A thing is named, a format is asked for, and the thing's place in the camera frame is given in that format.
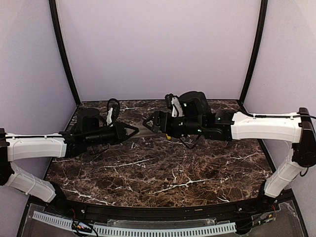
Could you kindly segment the grey remote control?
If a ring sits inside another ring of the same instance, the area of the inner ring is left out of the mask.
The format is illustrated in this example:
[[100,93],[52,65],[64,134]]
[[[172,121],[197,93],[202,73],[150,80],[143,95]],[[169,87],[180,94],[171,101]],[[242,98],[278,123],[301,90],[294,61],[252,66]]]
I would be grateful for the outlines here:
[[139,129],[139,132],[132,136],[132,138],[145,138],[145,137],[151,137],[155,136],[156,133],[150,131],[146,127],[144,127],[141,124],[136,125],[136,127]]

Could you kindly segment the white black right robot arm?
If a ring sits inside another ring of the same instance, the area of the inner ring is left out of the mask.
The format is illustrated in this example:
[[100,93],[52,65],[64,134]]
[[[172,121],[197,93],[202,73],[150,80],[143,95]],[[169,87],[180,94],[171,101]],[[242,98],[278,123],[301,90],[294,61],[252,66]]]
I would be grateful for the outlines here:
[[296,176],[316,164],[316,132],[313,116],[300,108],[289,114],[249,114],[245,111],[213,113],[203,92],[165,96],[169,113],[156,111],[143,121],[154,133],[171,138],[189,135],[217,141],[270,139],[287,141],[291,151],[276,172],[263,184],[263,196],[277,198]]

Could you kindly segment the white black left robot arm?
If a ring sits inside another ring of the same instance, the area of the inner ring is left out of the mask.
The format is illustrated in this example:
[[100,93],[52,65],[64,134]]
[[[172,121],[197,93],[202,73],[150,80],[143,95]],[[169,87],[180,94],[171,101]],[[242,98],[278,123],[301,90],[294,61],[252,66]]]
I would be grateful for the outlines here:
[[98,109],[79,112],[68,132],[48,135],[16,135],[0,130],[0,184],[12,187],[46,203],[66,200],[57,184],[44,181],[19,168],[14,161],[27,158],[74,158],[97,145],[117,145],[139,132],[138,127],[117,121],[119,111],[110,108],[107,116]]

